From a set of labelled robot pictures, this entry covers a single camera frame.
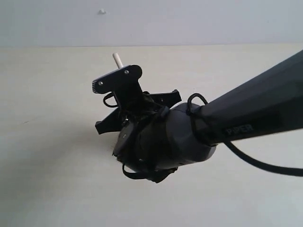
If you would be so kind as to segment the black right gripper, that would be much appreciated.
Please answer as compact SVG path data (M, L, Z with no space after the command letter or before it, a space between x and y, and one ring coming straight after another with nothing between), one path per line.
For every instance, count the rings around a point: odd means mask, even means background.
M97 121L95 128L99 135L120 132L131 118L139 119L155 114L162 106L173 107L182 101L178 90L168 93L150 94L143 91L119 91L118 108L105 119Z

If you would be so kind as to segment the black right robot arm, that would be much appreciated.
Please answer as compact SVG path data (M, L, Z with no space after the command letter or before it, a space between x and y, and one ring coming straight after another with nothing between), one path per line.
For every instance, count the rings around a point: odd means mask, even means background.
M303 54L298 52L208 102L200 93L182 102L177 90L151 94L139 85L142 68L123 66L92 82L92 91L114 98L113 112L96 122L99 134L118 132L113 156L133 180L163 181L180 166L208 160L218 144L261 170L301 177L303 171L256 160L233 141L303 127Z

